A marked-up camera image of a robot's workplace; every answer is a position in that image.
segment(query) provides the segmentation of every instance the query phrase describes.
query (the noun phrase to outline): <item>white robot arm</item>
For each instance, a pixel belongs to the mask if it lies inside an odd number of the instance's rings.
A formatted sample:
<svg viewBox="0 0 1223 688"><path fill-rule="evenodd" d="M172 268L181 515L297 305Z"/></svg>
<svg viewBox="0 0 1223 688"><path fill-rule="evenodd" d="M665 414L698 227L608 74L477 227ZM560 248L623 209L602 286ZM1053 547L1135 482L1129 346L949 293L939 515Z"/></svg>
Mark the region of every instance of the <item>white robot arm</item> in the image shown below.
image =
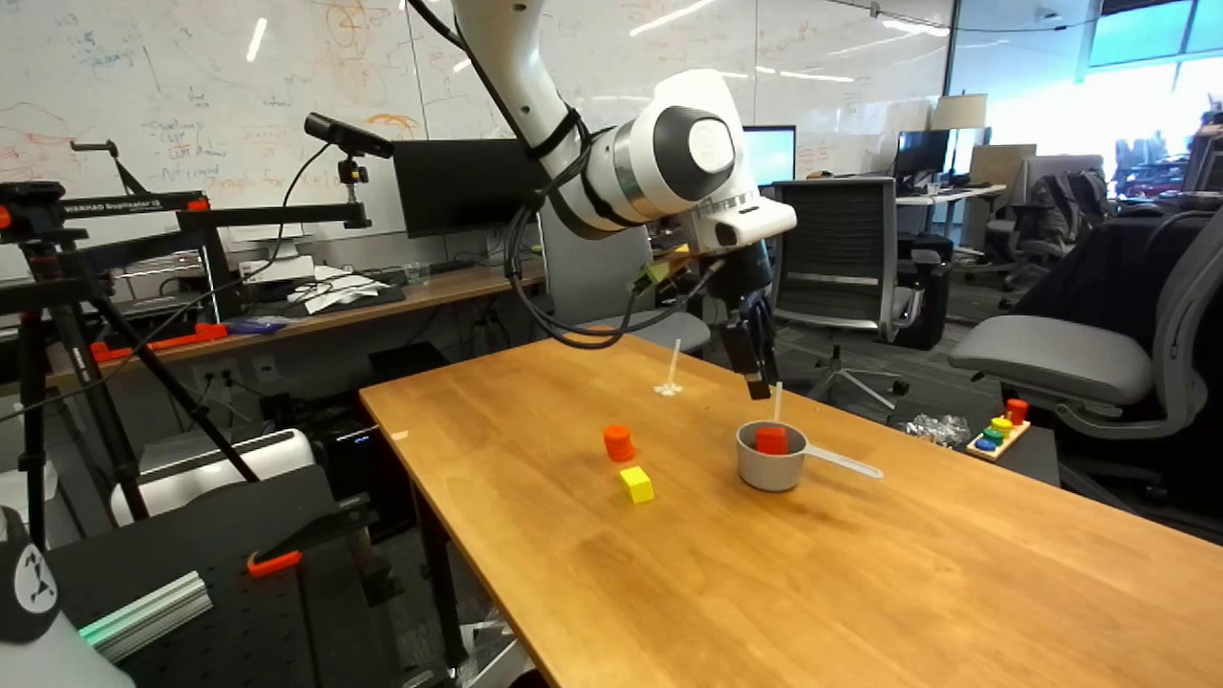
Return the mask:
<svg viewBox="0 0 1223 688"><path fill-rule="evenodd" d="M540 60L540 11L543 0L456 0L459 41L556 181L560 217L580 237L670 221L697 260L719 263L709 286L726 304L726 357L766 397L775 384L766 237L791 228L797 209L756 193L726 81L682 74L637 119L590 133Z"/></svg>

